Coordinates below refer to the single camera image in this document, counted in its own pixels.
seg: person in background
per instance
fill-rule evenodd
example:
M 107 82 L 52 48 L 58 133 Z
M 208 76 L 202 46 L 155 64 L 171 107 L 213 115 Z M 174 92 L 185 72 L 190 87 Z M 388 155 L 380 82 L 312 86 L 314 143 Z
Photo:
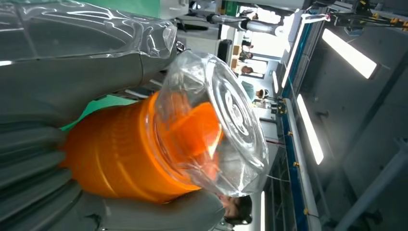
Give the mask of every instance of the person in background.
M 259 19 L 258 13 L 255 13 L 255 15 L 252 16 L 252 20 L 258 20 L 258 19 Z
M 249 49 L 254 48 L 254 46 L 251 44 L 251 42 L 246 41 L 246 40 L 243 40 L 243 41 L 242 41 L 241 46 L 243 46 L 243 47 L 246 46 L 246 47 L 248 47 Z
M 254 54 L 252 54 L 251 52 L 247 52 L 247 51 L 242 51 L 240 53 L 240 57 L 239 60 L 241 62 L 244 62 L 246 59 L 252 59 L 254 57 Z
M 252 200 L 250 196 L 229 197 L 219 195 L 225 208 L 224 220 L 231 225 L 248 225 L 252 222 Z
M 249 66 L 237 66 L 236 68 L 235 68 L 235 71 L 234 71 L 236 74 L 237 74 L 237 76 L 239 76 L 239 75 L 242 75 L 242 74 L 250 74 L 250 73 L 253 73 L 254 72 L 254 69 L 252 68 L 252 67 L 249 67 Z
M 251 102 L 254 101 L 255 96 L 264 100 L 269 96 L 269 91 L 267 89 L 261 89 L 259 91 L 255 91 L 254 86 L 250 83 L 247 83 L 245 81 L 241 82 L 241 85 L 243 87 L 243 89 L 245 90 L 246 94 L 249 97 L 249 100 Z

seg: gray wall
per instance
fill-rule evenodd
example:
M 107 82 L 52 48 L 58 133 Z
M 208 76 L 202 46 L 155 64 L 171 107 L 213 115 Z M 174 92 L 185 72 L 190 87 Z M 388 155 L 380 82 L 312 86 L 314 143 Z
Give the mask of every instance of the gray wall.
M 322 178 L 342 165 L 359 197 L 397 152 L 395 137 L 408 137 L 408 71 L 399 77 L 368 126 L 361 130 L 369 110 L 408 50 L 408 37 L 385 28 L 366 28 L 361 37 L 348 37 L 342 28 L 331 29 L 353 47 L 382 65 L 374 79 L 366 80 L 341 56 L 320 41 L 306 73 L 301 93 L 306 98 L 325 158 L 318 170 Z M 316 112 L 329 112 L 317 118 Z M 347 147 L 356 145 L 350 150 Z M 336 163 L 346 154 L 343 163 Z M 332 217 L 340 220 L 350 208 L 344 188 L 335 178 L 325 193 Z M 408 204 L 408 168 L 375 200 L 384 221 L 372 230 L 402 230 Z

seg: fluorescent light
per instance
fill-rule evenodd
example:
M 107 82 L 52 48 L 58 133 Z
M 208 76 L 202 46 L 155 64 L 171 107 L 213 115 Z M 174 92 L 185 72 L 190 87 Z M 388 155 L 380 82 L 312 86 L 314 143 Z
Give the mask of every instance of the fluorescent light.
M 6 66 L 6 65 L 11 65 L 13 64 L 12 61 L 0 61 L 0 66 Z
M 312 121 L 310 120 L 309 113 L 307 112 L 306 105 L 301 94 L 297 96 L 297 105 L 299 107 L 303 123 L 306 127 L 306 133 L 309 137 L 310 146 L 312 146 L 313 155 L 315 156 L 316 163 L 319 165 L 324 157 L 323 151 L 321 150 L 318 136 L 313 128 Z
M 265 192 L 261 193 L 261 231 L 265 231 Z
M 357 51 L 354 47 L 328 29 L 324 29 L 322 38 L 359 73 L 365 78 L 370 78 L 371 74 L 377 67 L 377 64 L 373 60 Z
M 302 32 L 303 32 L 304 27 L 305 27 L 305 24 L 302 22 L 300 24 L 300 28 L 299 28 L 299 32 L 297 33 L 296 40 L 294 41 L 294 44 L 293 44 L 293 51 L 291 53 L 291 57 L 289 58 L 288 65 L 286 66 L 285 75 L 283 76 L 283 80 L 282 80 L 282 88 L 283 89 L 286 86 L 286 81 L 288 81 L 289 72 L 291 71 L 293 60 L 294 60 L 294 57 L 296 55 L 297 48 L 299 46 L 300 38 L 302 37 Z
M 272 77 L 273 77 L 273 88 L 275 89 L 275 93 L 278 94 L 279 91 L 279 85 L 278 85 L 278 78 L 276 78 L 276 72 L 272 72 Z

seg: white pipe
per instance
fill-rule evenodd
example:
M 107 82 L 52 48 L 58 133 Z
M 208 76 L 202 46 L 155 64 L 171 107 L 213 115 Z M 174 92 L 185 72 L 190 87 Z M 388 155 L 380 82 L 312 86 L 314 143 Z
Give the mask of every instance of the white pipe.
M 364 191 L 357 202 L 351 207 L 347 214 L 337 225 L 335 231 L 346 231 L 353 222 L 367 209 L 371 202 L 384 190 L 394 179 L 398 172 L 407 163 L 408 154 L 400 150 L 387 164 L 377 178 Z

